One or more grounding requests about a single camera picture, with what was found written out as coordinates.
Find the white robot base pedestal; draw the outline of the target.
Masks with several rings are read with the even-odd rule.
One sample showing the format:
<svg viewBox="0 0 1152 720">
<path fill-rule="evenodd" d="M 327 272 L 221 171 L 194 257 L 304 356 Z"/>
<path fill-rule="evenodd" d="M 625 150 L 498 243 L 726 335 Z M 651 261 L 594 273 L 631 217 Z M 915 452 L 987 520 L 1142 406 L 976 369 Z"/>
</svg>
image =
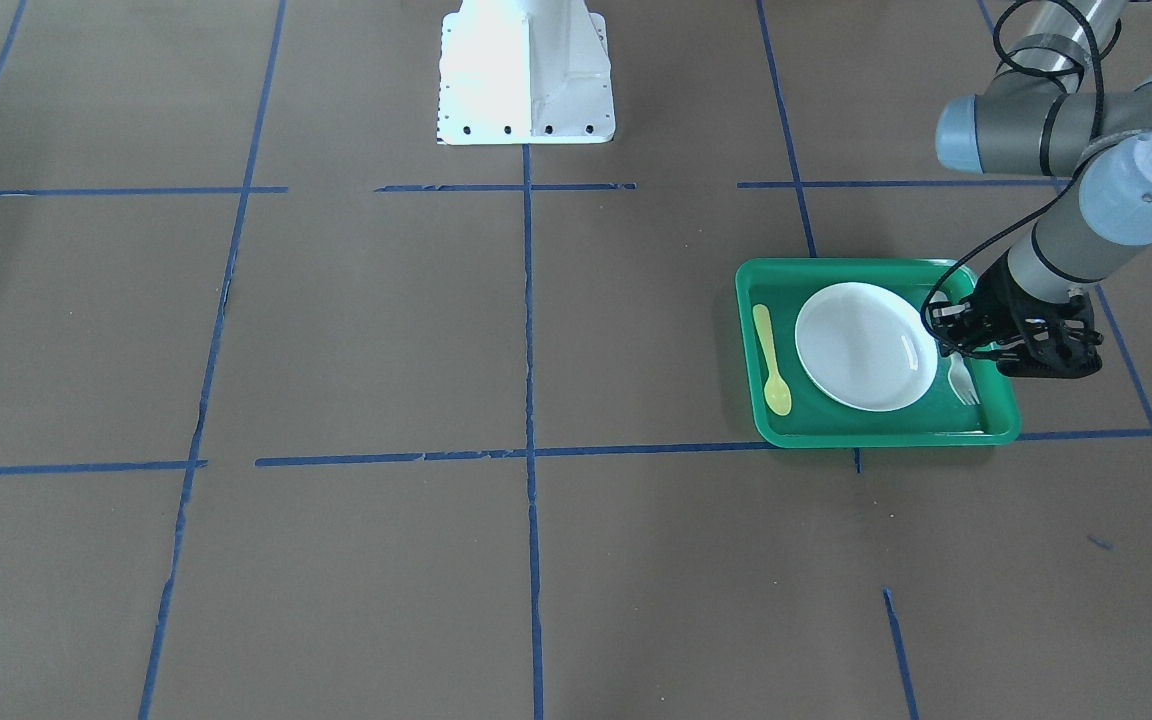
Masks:
<svg viewBox="0 0 1152 720">
<path fill-rule="evenodd" d="M 608 143 L 617 132 L 602 14 L 585 1 L 463 1 L 440 29 L 435 141 Z"/>
</svg>

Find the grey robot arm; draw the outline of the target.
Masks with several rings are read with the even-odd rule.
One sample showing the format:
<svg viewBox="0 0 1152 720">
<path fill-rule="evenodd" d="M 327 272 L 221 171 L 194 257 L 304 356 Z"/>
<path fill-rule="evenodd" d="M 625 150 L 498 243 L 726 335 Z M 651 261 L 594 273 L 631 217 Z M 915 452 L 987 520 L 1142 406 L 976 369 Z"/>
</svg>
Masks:
<svg viewBox="0 0 1152 720">
<path fill-rule="evenodd" d="M 1014 44 L 996 23 L 987 90 L 942 109 L 934 147 L 943 167 L 1066 181 L 1005 229 L 1024 236 L 973 291 L 925 297 L 924 328 L 942 355 L 987 361 L 1011 378 L 1101 369 L 1089 293 L 1152 247 L 1152 76 L 1123 94 L 1102 78 L 1124 10 L 1124 1 L 1041 1 Z"/>
</svg>

